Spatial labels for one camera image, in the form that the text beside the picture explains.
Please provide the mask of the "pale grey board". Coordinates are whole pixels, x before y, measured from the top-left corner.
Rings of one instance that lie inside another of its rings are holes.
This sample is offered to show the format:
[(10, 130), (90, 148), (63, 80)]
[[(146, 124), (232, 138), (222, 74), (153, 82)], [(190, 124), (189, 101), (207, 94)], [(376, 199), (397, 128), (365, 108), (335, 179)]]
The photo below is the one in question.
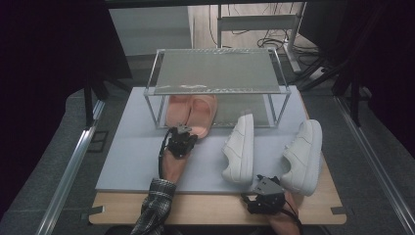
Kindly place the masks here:
[[(282, 157), (285, 147), (299, 133), (306, 120), (302, 98), (295, 86), (285, 112), (277, 127), (254, 130), (254, 174), (281, 176), (289, 169)], [(227, 159), (221, 152), (232, 129), (214, 127), (206, 138), (198, 141), (181, 176), (177, 190), (181, 193), (230, 194), (250, 192), (252, 185), (230, 183), (221, 172)], [(144, 89), (136, 87), (130, 93), (120, 119), (115, 138), (99, 176), (99, 191), (140, 192), (149, 189), (150, 182), (159, 175), (158, 156), (166, 134), (157, 129), (151, 118)]]

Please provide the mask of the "grey panel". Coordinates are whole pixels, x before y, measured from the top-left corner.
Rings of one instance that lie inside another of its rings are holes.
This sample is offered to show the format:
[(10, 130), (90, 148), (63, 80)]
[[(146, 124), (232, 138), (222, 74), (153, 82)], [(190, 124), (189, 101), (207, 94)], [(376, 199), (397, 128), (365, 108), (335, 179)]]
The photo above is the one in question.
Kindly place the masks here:
[(192, 47), (187, 7), (110, 9), (110, 14), (126, 56)]

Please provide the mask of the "aluminium floor rail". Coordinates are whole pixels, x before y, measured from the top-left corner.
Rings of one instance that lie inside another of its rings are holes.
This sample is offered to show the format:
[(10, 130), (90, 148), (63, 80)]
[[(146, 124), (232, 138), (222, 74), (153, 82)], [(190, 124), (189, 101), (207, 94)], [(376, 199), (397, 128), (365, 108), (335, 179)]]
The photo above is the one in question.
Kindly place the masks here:
[(82, 131), (75, 149), (69, 159), (68, 165), (60, 180), (60, 183), (58, 184), (50, 204), (45, 211), (43, 218), (41, 219), (35, 235), (52, 235), (65, 202), (69, 196), (70, 189), (82, 164), (88, 146), (96, 131), (99, 118), (104, 108), (105, 103), (103, 101), (98, 101), (94, 106), (92, 113), (92, 123), (89, 127)]
[(402, 194), (396, 188), (392, 179), (388, 175), (363, 130), (352, 120), (350, 116), (351, 110), (347, 106), (347, 103), (339, 97), (335, 97), (334, 101), (340, 109), (340, 112), (344, 117), (353, 138), (361, 149), (364, 158), (371, 167), (375, 177), (388, 198), (393, 211), (405, 231), (405, 234), (415, 235), (415, 216), (413, 215), (412, 210), (409, 208)]

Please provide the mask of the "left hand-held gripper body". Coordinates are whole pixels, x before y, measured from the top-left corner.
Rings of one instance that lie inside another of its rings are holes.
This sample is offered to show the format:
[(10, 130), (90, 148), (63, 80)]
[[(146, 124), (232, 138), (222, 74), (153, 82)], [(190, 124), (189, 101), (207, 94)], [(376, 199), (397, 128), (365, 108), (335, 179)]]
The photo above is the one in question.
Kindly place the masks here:
[(192, 151), (198, 136), (191, 134), (192, 128), (186, 125), (178, 125), (169, 129), (171, 137), (168, 140), (167, 149), (176, 158), (182, 158)]

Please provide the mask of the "black tripod stand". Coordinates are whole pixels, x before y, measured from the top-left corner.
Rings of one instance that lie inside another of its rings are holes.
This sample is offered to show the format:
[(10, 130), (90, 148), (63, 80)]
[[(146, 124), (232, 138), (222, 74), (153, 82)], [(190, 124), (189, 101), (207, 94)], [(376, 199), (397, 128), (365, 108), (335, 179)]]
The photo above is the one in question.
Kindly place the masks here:
[(352, 61), (350, 59), (344, 60), (339, 65), (323, 73), (320, 77), (316, 78), (315, 80), (312, 80), (305, 86), (302, 86), (300, 88), (300, 91), (310, 90), (314, 88), (315, 86), (328, 80), (329, 78), (337, 75), (338, 78), (331, 88), (332, 93), (334, 96), (343, 96), (346, 93), (346, 90), (350, 87), (349, 115), (352, 121), (357, 126), (360, 126), (359, 115), (358, 115), (358, 108), (359, 108), (359, 101), (360, 101), (359, 81), (352, 74), (351, 65), (352, 65)]

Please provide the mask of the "pink slipper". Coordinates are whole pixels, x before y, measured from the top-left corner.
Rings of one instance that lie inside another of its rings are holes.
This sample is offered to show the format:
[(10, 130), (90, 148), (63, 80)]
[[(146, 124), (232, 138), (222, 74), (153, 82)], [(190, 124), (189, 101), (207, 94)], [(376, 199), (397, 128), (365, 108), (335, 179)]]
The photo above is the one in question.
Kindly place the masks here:
[(190, 114), (187, 125), (199, 139), (205, 138), (211, 128), (217, 111), (215, 95), (194, 95), (190, 100)]
[(177, 126), (185, 124), (190, 114), (189, 95), (171, 95), (168, 100), (168, 106), (165, 116), (167, 126)]

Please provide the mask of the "white metal desk frame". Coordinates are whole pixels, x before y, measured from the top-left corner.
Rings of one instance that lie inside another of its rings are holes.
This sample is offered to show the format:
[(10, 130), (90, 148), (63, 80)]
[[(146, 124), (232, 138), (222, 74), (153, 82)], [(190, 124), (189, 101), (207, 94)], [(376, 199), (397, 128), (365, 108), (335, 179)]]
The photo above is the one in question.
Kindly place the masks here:
[(294, 44), (300, 28), (304, 7), (305, 3), (301, 2), (297, 12), (289, 15), (223, 17), (221, 15), (221, 6), (218, 6), (216, 47), (222, 47), (223, 31), (268, 29), (289, 30), (291, 34), (284, 40), (283, 49), (290, 62), (293, 72), (299, 74), (301, 69), (294, 55)]

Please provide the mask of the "dark curtain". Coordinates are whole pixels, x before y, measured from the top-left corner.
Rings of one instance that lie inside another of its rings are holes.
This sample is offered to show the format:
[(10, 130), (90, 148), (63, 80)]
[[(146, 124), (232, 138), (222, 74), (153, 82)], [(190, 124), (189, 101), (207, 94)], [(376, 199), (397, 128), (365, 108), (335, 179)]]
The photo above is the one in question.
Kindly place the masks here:
[(353, 68), (371, 92), (370, 109), (415, 158), (415, 0), (348, 0), (341, 35), (354, 46), (379, 4), (385, 10)]
[(0, 219), (59, 127), (67, 97), (129, 75), (105, 0), (0, 0)]

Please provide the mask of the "white sneaker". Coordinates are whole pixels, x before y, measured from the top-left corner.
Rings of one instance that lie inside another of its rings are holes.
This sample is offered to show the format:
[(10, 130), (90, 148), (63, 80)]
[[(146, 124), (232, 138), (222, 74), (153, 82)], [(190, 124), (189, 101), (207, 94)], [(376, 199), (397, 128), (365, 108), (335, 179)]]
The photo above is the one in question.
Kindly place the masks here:
[(238, 118), (222, 153), (228, 166), (222, 171), (222, 177), (232, 183), (251, 185), (254, 179), (254, 117), (245, 114)]
[(294, 141), (287, 146), (283, 157), (290, 164), (281, 185), (293, 192), (311, 196), (318, 184), (322, 167), (322, 128), (315, 119), (307, 119), (301, 125)]

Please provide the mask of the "metal two-tier shoe rack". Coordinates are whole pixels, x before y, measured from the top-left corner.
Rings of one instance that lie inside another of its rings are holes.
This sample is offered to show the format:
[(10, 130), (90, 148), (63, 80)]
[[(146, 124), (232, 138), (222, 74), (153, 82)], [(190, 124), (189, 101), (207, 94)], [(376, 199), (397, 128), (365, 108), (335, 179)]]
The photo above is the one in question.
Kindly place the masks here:
[(160, 49), (144, 90), (157, 128), (165, 127), (171, 95), (214, 95), (214, 127), (231, 127), (241, 113), (257, 127), (277, 127), (291, 96), (273, 48)]

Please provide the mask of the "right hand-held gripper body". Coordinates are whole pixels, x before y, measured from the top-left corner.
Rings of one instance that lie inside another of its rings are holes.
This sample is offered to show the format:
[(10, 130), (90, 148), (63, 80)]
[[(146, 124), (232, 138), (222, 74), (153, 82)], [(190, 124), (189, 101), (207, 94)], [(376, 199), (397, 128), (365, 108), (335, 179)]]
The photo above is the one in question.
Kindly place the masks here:
[(255, 202), (259, 206), (259, 213), (275, 214), (285, 205), (284, 190), (276, 176), (270, 178), (258, 175), (258, 184), (254, 187)]

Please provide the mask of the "person's right hand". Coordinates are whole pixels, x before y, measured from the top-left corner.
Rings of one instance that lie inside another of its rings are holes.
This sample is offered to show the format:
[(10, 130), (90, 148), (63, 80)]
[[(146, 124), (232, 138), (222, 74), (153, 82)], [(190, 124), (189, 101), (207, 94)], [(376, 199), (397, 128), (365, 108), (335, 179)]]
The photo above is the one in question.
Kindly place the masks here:
[[(290, 192), (285, 193), (284, 209), (293, 215), (299, 215), (299, 210)], [(285, 213), (268, 215), (267, 220), (277, 235), (301, 235), (298, 223)]]

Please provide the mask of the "person's left hand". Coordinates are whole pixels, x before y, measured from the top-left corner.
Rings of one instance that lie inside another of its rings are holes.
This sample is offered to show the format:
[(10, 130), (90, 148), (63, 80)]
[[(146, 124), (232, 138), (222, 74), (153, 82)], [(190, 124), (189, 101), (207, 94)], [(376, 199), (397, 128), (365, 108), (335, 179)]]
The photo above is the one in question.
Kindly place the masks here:
[(187, 164), (188, 158), (189, 155), (175, 158), (170, 151), (165, 150), (163, 153), (162, 169), (167, 173), (182, 172)]

